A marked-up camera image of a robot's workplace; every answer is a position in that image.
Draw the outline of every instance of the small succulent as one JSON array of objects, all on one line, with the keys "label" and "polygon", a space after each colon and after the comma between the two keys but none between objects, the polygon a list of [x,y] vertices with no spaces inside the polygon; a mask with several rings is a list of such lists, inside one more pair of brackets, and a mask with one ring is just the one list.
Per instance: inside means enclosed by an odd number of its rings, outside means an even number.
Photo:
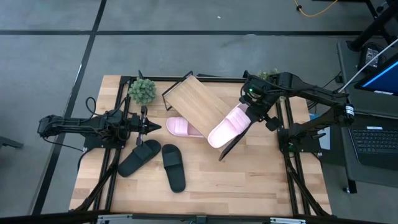
[{"label": "small succulent", "polygon": [[140,105],[146,105],[156,98],[155,82],[149,79],[137,78],[129,89],[130,97]]},{"label": "small succulent", "polygon": [[266,79],[269,75],[275,75],[280,73],[278,71],[278,69],[274,68],[273,70],[269,71],[269,72],[259,72],[258,77],[262,78],[262,79]]}]

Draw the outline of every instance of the concrete floor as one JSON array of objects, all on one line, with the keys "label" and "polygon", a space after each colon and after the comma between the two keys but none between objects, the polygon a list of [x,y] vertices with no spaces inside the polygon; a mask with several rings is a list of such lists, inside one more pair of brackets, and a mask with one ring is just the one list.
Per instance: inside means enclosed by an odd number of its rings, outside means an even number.
[{"label": "concrete floor", "polygon": [[[100,0],[1,0],[0,30],[91,30]],[[309,14],[330,2],[300,0]],[[108,1],[99,30],[363,30],[372,17],[363,3],[339,2],[324,15],[303,17],[293,1]],[[189,70],[241,77],[272,70],[288,71],[306,82],[324,85],[339,71],[336,43],[352,37],[239,35],[97,36],[73,110],[87,117],[84,100],[96,98],[103,75],[182,76]],[[0,35],[0,136],[24,142],[22,150],[0,150],[0,217],[31,212],[51,145],[36,134],[38,121],[61,115],[78,72],[87,35]],[[335,89],[332,82],[328,88]],[[67,135],[65,144],[83,145]],[[63,148],[43,213],[66,212],[80,152]],[[344,168],[323,167],[333,213],[394,223],[398,190],[358,184],[346,195]]]}]

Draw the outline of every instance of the potted plant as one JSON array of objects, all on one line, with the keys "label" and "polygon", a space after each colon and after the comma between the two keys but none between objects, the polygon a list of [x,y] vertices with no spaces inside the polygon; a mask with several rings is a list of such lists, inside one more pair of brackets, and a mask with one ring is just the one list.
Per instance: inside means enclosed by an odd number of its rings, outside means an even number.
[{"label": "potted plant", "polygon": [[146,105],[156,98],[155,82],[149,79],[137,78],[128,91],[130,97],[139,105]]}]

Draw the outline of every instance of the slipper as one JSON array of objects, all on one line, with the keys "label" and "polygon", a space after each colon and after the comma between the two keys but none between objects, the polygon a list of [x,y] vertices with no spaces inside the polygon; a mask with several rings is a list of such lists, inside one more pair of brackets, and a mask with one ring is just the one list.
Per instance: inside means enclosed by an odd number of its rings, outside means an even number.
[{"label": "slipper", "polygon": [[145,163],[150,161],[159,152],[162,146],[156,140],[144,141],[142,146],[135,147],[127,158],[119,164],[118,173],[122,177],[128,177]]},{"label": "slipper", "polygon": [[185,174],[180,150],[173,144],[166,144],[162,148],[162,156],[170,188],[175,193],[183,191],[185,189]]},{"label": "slipper", "polygon": [[228,113],[225,119],[217,125],[209,134],[207,140],[214,148],[225,145],[229,140],[241,134],[251,123],[245,114],[248,106],[238,104]]},{"label": "slipper", "polygon": [[203,138],[200,132],[182,117],[167,119],[166,127],[174,136]]}]

